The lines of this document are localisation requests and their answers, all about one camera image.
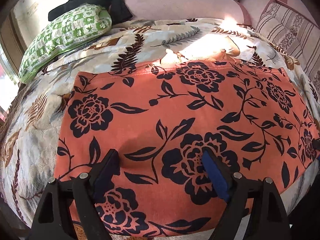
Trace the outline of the orange black floral garment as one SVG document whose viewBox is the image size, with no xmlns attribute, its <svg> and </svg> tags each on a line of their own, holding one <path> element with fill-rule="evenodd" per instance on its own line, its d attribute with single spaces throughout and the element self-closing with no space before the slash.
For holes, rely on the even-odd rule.
<svg viewBox="0 0 320 240">
<path fill-rule="evenodd" d="M 285 70 L 189 61 L 163 68 L 79 72 L 63 116 L 55 175 L 88 172 L 114 149 L 97 211 L 124 236 L 212 229 L 225 202 L 202 165 L 208 151 L 248 179 L 285 191 L 319 156 L 315 120 Z"/>
</svg>

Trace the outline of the black clothing pile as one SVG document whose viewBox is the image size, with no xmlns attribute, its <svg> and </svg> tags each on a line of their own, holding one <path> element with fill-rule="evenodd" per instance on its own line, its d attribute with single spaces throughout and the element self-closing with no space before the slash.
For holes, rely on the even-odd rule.
<svg viewBox="0 0 320 240">
<path fill-rule="evenodd" d="M 48 13 L 48 21 L 53 21 L 66 12 L 83 4 L 99 5 L 105 8 L 111 16 L 112 24 L 120 24 L 133 18 L 124 0 L 68 0 Z"/>
</svg>

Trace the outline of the leaf-pattern fleece blanket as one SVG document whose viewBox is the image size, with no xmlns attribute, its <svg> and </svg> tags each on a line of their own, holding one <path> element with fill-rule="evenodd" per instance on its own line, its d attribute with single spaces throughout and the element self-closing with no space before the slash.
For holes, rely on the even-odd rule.
<svg viewBox="0 0 320 240">
<path fill-rule="evenodd" d="M 305 100 L 319 133 L 319 98 L 311 80 L 298 59 L 260 33 L 239 26 L 226 28 L 213 18 L 151 25 L 128 21 L 48 62 L 18 93 L 1 128 L 1 197 L 18 220 L 31 227 L 49 178 L 68 181 L 55 175 L 57 147 L 79 72 L 128 76 L 138 66 L 163 68 L 189 61 L 282 68 Z M 318 157 L 291 186 L 279 191 L 287 212 L 312 185 Z"/>
</svg>

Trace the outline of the stained glass window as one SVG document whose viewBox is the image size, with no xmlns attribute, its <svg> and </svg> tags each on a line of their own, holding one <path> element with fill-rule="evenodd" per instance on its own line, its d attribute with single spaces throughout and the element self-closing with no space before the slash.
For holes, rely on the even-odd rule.
<svg viewBox="0 0 320 240">
<path fill-rule="evenodd" d="M 2 46 L 0 61 L 0 116 L 1 122 L 5 122 L 9 114 L 11 103 L 18 93 L 19 79 L 9 63 Z"/>
</svg>

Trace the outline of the striped floral quilt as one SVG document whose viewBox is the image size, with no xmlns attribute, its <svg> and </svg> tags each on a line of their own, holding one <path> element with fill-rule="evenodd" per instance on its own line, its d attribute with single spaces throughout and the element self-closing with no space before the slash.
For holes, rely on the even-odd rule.
<svg viewBox="0 0 320 240">
<path fill-rule="evenodd" d="M 290 56 L 298 59 L 319 90 L 319 28 L 301 14 L 276 2 L 262 13 L 256 30 Z"/>
</svg>

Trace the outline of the green white patterned pillow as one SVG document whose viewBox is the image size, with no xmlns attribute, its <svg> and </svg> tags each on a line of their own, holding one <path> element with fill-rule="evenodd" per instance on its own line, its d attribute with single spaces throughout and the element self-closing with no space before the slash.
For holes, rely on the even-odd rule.
<svg viewBox="0 0 320 240">
<path fill-rule="evenodd" d="M 54 57 L 73 50 L 111 30 L 112 19 L 99 5 L 83 4 L 48 24 L 25 51 L 18 72 L 28 84 Z"/>
</svg>

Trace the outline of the pink folded quilt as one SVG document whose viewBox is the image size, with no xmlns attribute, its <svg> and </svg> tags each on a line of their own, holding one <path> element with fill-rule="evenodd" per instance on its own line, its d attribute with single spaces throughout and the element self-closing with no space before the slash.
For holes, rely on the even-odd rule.
<svg viewBox="0 0 320 240">
<path fill-rule="evenodd" d="M 238 0 L 244 11 L 244 24 L 256 27 L 263 12 L 270 3 L 276 2 L 304 16 L 315 26 L 319 26 L 315 13 L 311 12 L 302 0 Z"/>
</svg>

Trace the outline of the pink bolster cushion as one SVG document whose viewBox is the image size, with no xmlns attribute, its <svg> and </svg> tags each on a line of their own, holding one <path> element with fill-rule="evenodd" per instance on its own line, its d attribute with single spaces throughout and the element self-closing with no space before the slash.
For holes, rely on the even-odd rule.
<svg viewBox="0 0 320 240">
<path fill-rule="evenodd" d="M 192 18 L 233 18 L 251 25 L 243 5 L 235 0 L 124 0 L 134 20 L 187 20 Z"/>
</svg>

